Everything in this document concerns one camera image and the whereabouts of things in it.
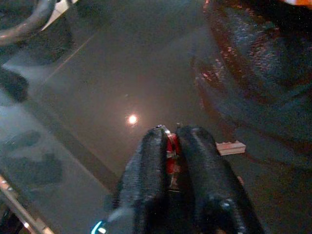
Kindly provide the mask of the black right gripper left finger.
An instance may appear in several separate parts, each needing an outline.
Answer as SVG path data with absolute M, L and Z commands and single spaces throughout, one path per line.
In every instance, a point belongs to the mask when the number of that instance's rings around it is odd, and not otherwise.
M 150 129 L 125 167 L 114 195 L 120 213 L 118 234 L 145 234 L 149 219 L 158 213 L 166 195 L 167 135 L 162 127 Z

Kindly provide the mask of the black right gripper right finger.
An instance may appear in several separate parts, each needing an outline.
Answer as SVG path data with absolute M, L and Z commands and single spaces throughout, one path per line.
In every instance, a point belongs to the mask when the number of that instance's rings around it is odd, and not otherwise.
M 176 131 L 194 192 L 195 221 L 204 234 L 262 234 L 254 207 L 212 135 L 199 126 Z

